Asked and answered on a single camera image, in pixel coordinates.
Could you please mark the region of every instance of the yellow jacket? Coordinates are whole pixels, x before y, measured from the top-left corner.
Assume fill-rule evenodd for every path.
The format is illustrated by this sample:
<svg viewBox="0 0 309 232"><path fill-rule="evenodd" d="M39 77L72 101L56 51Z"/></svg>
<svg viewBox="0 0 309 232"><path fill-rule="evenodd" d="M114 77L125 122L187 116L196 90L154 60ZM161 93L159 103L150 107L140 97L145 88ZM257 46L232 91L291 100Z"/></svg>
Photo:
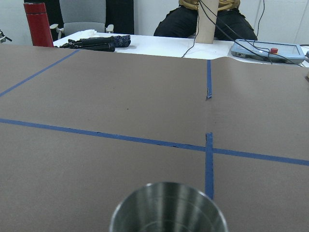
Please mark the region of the yellow jacket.
<svg viewBox="0 0 309 232"><path fill-rule="evenodd" d="M191 10L197 10L197 0L179 0L179 5L182 5ZM240 0L219 0L218 11L238 8L239 5Z"/></svg>

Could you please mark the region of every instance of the red cylinder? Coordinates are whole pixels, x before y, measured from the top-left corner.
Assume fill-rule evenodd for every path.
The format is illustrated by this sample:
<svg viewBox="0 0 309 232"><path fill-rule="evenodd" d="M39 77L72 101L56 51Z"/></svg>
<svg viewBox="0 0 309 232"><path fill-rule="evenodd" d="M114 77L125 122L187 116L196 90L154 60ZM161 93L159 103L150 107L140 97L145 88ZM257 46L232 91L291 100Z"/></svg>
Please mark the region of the red cylinder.
<svg viewBox="0 0 309 232"><path fill-rule="evenodd" d="M45 3L24 3L33 46L54 47Z"/></svg>

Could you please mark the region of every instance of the white wall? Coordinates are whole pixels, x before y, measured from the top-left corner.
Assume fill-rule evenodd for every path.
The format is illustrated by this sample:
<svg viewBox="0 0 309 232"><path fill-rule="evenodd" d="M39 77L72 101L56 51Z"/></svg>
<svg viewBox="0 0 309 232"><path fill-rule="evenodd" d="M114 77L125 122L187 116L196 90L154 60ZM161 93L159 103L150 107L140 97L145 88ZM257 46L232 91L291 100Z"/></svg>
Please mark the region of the white wall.
<svg viewBox="0 0 309 232"><path fill-rule="evenodd" d="M23 0L0 0L0 29L13 39L11 44L32 45ZM257 31L262 0L242 0L241 12ZM309 0L265 0L259 40L309 43ZM135 34L153 35L155 28L178 0L134 0Z"/></svg>

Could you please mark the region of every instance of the tablet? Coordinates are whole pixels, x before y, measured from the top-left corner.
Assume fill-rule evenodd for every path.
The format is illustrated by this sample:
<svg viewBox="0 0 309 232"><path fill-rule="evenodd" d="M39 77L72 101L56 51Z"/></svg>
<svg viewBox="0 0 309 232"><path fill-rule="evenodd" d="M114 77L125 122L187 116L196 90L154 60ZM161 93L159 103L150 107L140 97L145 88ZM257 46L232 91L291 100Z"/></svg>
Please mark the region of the tablet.
<svg viewBox="0 0 309 232"><path fill-rule="evenodd" d="M305 60L300 45L292 43L283 44L237 39L231 47L231 54L235 57L283 63L299 64Z"/></svg>

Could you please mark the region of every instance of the person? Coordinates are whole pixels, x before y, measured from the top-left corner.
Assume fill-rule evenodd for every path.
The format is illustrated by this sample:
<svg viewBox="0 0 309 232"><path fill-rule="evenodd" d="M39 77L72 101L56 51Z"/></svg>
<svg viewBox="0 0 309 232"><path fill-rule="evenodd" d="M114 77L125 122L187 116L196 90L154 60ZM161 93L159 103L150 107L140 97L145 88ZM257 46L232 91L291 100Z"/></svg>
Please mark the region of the person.
<svg viewBox="0 0 309 232"><path fill-rule="evenodd" d="M154 36L188 38L197 30L197 8L202 4L200 0L179 0L179 7L171 11L166 18L159 23ZM240 0L219 0L217 13L217 26L233 40L246 39L257 40L253 28L245 16L239 12ZM218 40L230 41L231 39L215 29L214 37Z"/></svg>

